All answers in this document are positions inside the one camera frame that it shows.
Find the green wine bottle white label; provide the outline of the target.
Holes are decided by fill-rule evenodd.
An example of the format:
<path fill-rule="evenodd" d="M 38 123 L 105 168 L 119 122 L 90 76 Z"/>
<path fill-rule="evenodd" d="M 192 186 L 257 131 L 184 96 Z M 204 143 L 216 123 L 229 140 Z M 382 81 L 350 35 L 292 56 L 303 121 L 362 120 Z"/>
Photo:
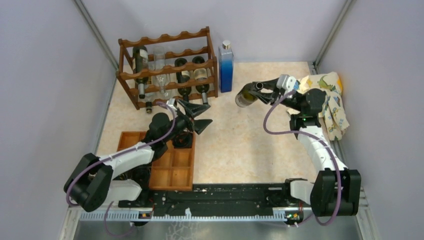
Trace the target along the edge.
<path fill-rule="evenodd" d="M 181 66 L 184 66 L 187 62 L 188 61 L 185 58 L 180 57 L 174 61 L 174 66 L 181 67 Z M 188 82 L 191 78 L 191 74 L 187 70 L 176 72 L 175 75 L 176 75 L 176 80 L 179 84 L 184 84 Z M 177 91 L 182 96 L 184 101 L 187 101 L 187 102 L 189 101 L 189 96 L 192 93 L 191 86 L 178 88 Z"/>

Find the clear tall glass bottle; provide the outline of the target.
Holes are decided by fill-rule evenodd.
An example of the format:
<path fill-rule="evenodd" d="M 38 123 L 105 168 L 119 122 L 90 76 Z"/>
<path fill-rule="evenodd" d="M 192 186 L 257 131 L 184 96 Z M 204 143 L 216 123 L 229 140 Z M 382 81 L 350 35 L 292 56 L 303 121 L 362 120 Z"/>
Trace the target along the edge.
<path fill-rule="evenodd" d="M 163 69 L 163 67 L 165 66 L 165 63 L 166 63 L 166 56 L 165 56 L 164 47 L 162 47 L 162 46 L 154 47 L 153 54 L 154 54 L 155 70 L 161 71 Z M 166 89 L 165 89 L 166 76 L 164 74 L 157 75 L 156 76 L 156 82 L 157 82 L 158 86 L 160 87 L 160 93 L 164 97 L 166 97 L 167 96 Z"/>

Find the tall green wine bottle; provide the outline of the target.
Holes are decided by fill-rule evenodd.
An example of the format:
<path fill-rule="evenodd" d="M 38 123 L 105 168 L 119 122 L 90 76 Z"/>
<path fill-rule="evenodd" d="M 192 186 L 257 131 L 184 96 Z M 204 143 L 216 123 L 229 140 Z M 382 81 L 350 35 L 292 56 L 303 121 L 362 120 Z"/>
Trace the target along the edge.
<path fill-rule="evenodd" d="M 258 93 L 263 89 L 262 82 L 254 81 L 247 83 L 235 96 L 235 103 L 240 108 L 245 108 L 253 104 L 258 97 L 254 93 Z"/>

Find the dark bottle brown label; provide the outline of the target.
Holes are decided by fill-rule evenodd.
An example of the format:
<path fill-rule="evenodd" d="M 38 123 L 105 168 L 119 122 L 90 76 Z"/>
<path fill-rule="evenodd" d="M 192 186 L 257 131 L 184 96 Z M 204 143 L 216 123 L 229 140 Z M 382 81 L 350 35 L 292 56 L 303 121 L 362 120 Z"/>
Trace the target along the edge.
<path fill-rule="evenodd" d="M 132 49 L 132 70 L 134 74 L 141 72 L 143 69 L 147 69 L 149 67 L 149 54 L 147 48 L 144 45 L 135 46 Z M 140 99 L 144 99 L 146 97 L 145 87 L 148 81 L 148 77 L 136 78 L 135 86 L 138 89 L 138 97 Z"/>

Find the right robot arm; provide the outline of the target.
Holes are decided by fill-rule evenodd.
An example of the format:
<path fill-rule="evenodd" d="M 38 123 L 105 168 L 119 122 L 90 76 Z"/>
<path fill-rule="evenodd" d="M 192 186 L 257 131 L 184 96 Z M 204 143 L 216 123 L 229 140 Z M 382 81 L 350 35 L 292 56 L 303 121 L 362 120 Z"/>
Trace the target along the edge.
<path fill-rule="evenodd" d="M 288 134 L 303 145 L 312 161 L 317 176 L 314 182 L 289 179 L 289 187 L 282 191 L 281 199 L 287 206 L 300 200 L 311 206 L 316 217 L 355 216 L 360 206 L 362 177 L 356 169 L 348 168 L 331 148 L 319 121 L 327 98 L 325 91 L 312 88 L 304 93 L 297 91 L 294 77 L 281 75 L 268 81 L 254 81 L 247 92 L 272 109 L 278 105 L 297 110 L 290 116 Z"/>

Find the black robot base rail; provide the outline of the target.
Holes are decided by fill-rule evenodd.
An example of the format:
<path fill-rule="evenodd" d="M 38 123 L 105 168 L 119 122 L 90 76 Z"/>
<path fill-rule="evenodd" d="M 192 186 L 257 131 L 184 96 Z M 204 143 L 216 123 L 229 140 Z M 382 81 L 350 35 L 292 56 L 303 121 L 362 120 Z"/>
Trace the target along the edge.
<path fill-rule="evenodd" d="M 188 189 L 148 188 L 118 207 L 152 208 L 155 217 L 302 221 L 304 204 L 289 195 L 285 183 L 200 183 Z"/>

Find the green wine bottle dark label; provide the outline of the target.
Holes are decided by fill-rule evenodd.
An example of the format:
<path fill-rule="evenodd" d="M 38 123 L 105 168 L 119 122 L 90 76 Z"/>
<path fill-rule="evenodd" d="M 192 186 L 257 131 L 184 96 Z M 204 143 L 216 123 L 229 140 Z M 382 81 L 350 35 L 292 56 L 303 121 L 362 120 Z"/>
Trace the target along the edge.
<path fill-rule="evenodd" d="M 195 56 L 192 59 L 194 64 L 202 64 L 205 62 L 205 59 L 202 56 Z M 208 72 L 206 68 L 197 68 L 193 71 L 194 79 L 197 82 L 204 81 L 208 78 Z M 196 90 L 201 94 L 202 103 L 208 105 L 208 96 L 207 93 L 210 90 L 209 84 L 201 84 L 195 86 Z"/>

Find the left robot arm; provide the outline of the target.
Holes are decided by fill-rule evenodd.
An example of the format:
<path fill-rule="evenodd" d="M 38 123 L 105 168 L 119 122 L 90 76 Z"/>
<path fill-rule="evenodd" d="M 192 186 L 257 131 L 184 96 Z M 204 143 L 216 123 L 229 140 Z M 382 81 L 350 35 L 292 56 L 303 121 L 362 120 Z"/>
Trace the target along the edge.
<path fill-rule="evenodd" d="M 158 160 L 168 150 L 168 141 L 177 135 L 184 131 L 199 135 L 212 123 L 212 119 L 198 118 L 210 109 L 209 104 L 171 98 L 157 105 L 172 116 L 164 112 L 153 115 L 143 140 L 109 155 L 87 153 L 81 158 L 63 187 L 69 206 L 93 212 L 111 202 L 131 201 L 138 207 L 149 203 L 150 193 L 140 183 L 118 177 Z"/>

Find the clear liquor bottle black cap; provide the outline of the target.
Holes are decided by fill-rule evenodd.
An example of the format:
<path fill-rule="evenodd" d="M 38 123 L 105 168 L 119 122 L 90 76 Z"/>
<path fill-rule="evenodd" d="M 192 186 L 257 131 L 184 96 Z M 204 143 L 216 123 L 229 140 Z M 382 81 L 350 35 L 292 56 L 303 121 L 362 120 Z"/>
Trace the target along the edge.
<path fill-rule="evenodd" d="M 153 80 L 152 77 L 148 77 L 147 81 L 145 83 L 145 91 L 147 90 L 148 87 L 150 87 L 153 84 Z M 156 93 L 155 92 L 146 92 L 145 93 L 145 98 L 144 98 L 144 102 L 145 102 L 145 112 L 147 114 L 151 114 L 153 112 L 153 101 L 155 100 L 156 97 Z"/>

